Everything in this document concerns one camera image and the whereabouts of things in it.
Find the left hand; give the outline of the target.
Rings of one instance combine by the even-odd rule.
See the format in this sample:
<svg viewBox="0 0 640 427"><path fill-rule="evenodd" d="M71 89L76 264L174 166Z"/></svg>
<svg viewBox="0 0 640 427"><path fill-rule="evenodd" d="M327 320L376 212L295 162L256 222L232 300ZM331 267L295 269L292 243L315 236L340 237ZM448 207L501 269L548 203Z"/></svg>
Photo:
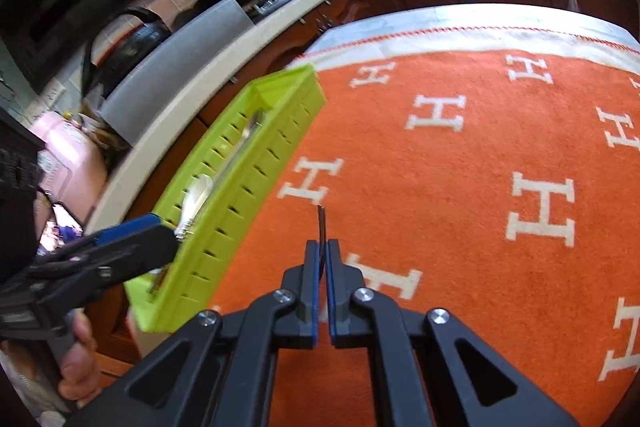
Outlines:
<svg viewBox="0 0 640 427"><path fill-rule="evenodd" d="M58 392L63 399L84 407L101 392L101 372L92 326L82 311L75 313L73 332L75 343L63 357Z"/></svg>

